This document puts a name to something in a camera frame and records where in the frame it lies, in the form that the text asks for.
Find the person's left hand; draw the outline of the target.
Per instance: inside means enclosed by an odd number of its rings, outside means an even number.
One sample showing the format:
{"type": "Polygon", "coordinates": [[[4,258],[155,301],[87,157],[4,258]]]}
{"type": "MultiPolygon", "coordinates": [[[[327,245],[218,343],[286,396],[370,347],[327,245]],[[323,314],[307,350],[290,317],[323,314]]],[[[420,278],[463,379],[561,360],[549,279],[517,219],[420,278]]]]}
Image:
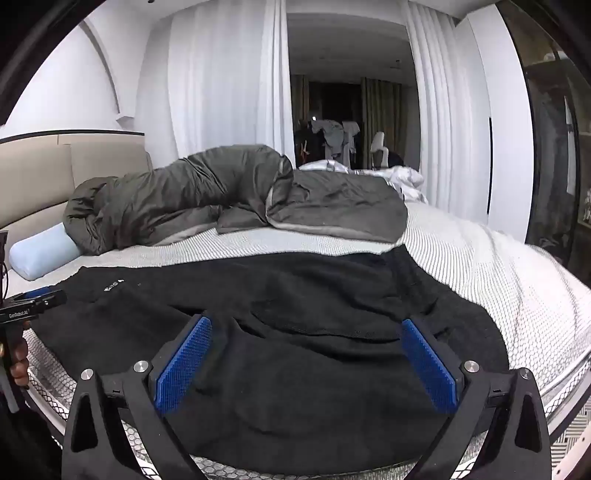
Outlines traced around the person's left hand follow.
{"type": "Polygon", "coordinates": [[[14,336],[10,341],[12,359],[10,373],[13,380],[15,381],[15,384],[25,389],[27,389],[29,385],[29,360],[27,358],[28,344],[26,339],[23,337],[23,332],[28,330],[30,327],[31,323],[26,321],[22,325],[21,330],[16,330],[16,333],[19,333],[19,336],[14,336]]]}

